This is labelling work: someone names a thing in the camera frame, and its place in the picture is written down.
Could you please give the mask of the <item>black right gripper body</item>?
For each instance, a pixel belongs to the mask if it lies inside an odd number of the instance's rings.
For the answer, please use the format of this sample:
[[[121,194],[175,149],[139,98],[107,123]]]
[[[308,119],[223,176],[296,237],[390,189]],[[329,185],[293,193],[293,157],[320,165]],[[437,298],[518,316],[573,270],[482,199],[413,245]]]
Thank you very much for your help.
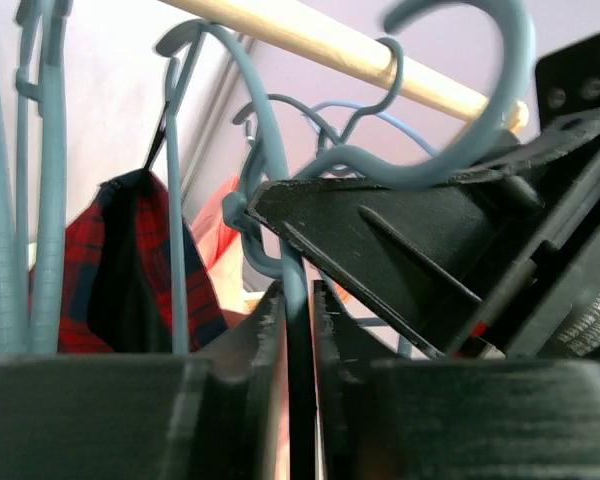
[[[600,33],[535,70],[540,134],[453,200],[449,352],[600,358]]]

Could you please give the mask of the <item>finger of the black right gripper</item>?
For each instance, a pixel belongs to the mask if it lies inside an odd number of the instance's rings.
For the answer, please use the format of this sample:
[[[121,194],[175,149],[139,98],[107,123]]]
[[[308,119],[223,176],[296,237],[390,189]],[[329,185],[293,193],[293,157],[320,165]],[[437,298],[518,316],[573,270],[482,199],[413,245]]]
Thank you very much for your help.
[[[505,239],[539,211],[526,180],[391,190],[365,180],[268,182],[248,214],[405,335],[455,356],[488,330],[514,253]]]

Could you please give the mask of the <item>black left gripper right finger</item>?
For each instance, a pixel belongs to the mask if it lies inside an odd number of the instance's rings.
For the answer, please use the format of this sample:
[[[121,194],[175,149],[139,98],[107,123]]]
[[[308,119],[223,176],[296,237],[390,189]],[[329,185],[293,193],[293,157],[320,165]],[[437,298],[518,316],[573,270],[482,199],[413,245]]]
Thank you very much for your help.
[[[313,286],[330,479],[600,479],[600,364],[411,360]]]

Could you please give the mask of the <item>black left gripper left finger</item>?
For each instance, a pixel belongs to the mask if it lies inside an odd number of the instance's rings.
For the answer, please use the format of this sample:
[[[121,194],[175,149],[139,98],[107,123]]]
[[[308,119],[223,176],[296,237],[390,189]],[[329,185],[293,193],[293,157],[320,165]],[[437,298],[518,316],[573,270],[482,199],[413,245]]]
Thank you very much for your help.
[[[0,363],[0,479],[271,479],[284,298],[190,356]]]

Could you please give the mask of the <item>red plaid skirt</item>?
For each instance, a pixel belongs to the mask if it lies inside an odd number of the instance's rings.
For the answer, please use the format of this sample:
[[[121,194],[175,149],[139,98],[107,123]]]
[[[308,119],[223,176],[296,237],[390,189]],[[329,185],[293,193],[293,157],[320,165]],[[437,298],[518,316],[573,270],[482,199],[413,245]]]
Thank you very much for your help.
[[[67,227],[61,353],[169,353],[168,193],[139,169],[100,186]]]

